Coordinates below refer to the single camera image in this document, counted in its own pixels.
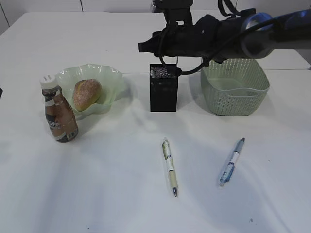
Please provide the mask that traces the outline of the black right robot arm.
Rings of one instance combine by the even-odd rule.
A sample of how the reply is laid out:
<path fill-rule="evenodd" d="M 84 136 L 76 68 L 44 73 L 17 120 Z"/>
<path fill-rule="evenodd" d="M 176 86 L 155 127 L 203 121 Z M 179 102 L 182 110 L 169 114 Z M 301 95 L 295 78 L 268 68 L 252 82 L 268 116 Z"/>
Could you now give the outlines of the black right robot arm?
<path fill-rule="evenodd" d="M 267 13 L 226 20 L 205 15 L 194 25 L 178 26 L 175 30 L 168 31 L 162 42 L 161 32 L 154 32 L 151 39 L 139 43 L 138 50 L 152 53 L 156 57 L 163 55 L 207 58 L 225 41 L 230 40 L 213 57 L 214 61 L 221 63 L 226 59 L 261 59 L 274 49 L 310 49 L 310 10 L 275 17 L 271 25 L 244 34 L 247 29 L 271 19 Z"/>

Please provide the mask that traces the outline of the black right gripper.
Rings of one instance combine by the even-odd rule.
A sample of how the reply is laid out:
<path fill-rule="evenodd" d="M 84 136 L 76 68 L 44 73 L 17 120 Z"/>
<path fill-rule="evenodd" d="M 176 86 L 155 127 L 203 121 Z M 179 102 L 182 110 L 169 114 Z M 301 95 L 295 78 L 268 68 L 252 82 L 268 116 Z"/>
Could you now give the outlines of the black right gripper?
<path fill-rule="evenodd" d="M 209 57 L 232 37 L 232 18 L 218 20 L 205 15 L 195 24 L 167 22 L 162 31 L 155 31 L 149 40 L 139 42 L 138 51 L 155 57 Z"/>

